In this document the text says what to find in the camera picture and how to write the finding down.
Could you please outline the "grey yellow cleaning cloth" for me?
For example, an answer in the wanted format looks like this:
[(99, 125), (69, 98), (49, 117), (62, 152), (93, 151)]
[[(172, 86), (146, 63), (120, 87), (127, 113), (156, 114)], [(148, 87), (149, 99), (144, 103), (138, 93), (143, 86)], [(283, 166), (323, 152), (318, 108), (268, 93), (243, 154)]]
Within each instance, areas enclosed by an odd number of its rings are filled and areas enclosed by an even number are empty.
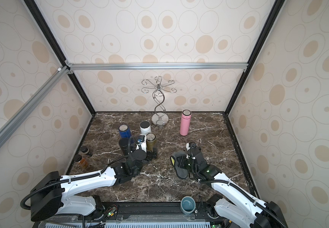
[(175, 173), (179, 179), (186, 179), (189, 175), (187, 170), (187, 153), (185, 151), (178, 151), (171, 155), (171, 162)]

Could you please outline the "pink thermos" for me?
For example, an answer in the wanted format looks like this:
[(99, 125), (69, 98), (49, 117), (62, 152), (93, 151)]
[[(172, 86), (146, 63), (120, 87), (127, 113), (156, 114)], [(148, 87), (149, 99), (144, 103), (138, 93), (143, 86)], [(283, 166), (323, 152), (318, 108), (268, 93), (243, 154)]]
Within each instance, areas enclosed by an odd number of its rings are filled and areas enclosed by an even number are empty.
[(190, 110), (183, 110), (181, 114), (180, 135), (186, 136), (189, 132), (192, 112)]

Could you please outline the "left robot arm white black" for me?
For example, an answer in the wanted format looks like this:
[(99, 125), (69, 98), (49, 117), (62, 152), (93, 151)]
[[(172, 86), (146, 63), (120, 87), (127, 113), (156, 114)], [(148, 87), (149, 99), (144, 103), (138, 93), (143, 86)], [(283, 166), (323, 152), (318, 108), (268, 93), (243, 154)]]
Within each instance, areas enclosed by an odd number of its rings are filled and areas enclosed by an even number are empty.
[(105, 207), (99, 196), (79, 194), (101, 187), (123, 184), (138, 176), (144, 165), (157, 158), (157, 151), (137, 149), (104, 169), (79, 175), (51, 172), (25, 196), (20, 207), (31, 212), (31, 221), (43, 221), (55, 215), (77, 214), (100, 219)]

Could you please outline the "gold thermos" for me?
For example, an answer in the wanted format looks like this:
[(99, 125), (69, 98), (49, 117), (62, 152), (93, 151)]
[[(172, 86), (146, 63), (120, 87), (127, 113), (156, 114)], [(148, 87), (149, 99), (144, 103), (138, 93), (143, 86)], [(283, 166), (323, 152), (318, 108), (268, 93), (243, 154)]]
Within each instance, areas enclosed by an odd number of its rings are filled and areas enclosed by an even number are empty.
[(154, 133), (148, 133), (146, 135), (146, 148), (147, 151), (150, 151), (152, 153), (157, 153), (157, 136)]

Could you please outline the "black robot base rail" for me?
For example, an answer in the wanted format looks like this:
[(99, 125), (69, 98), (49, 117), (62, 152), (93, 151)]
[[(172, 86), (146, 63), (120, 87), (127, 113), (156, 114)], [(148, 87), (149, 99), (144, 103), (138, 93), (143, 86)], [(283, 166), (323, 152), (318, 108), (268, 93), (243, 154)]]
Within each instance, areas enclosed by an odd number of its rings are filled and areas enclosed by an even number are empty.
[(35, 222), (35, 228), (237, 228), (235, 220), (217, 215), (211, 200), (194, 204), (186, 215), (181, 202), (103, 203), (102, 215), (56, 215)]

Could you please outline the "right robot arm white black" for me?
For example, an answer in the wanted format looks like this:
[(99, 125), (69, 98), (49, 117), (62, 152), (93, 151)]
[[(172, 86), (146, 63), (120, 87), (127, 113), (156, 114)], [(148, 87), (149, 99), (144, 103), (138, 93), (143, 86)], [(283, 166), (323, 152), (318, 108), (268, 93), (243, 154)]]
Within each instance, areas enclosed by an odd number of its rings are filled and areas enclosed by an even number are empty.
[(202, 158), (180, 152), (171, 157), (177, 176), (186, 179), (193, 176), (200, 184), (206, 184), (223, 195), (210, 203), (211, 217), (224, 217), (241, 228), (287, 228), (280, 207), (267, 203), (235, 184), (218, 167), (207, 164)]

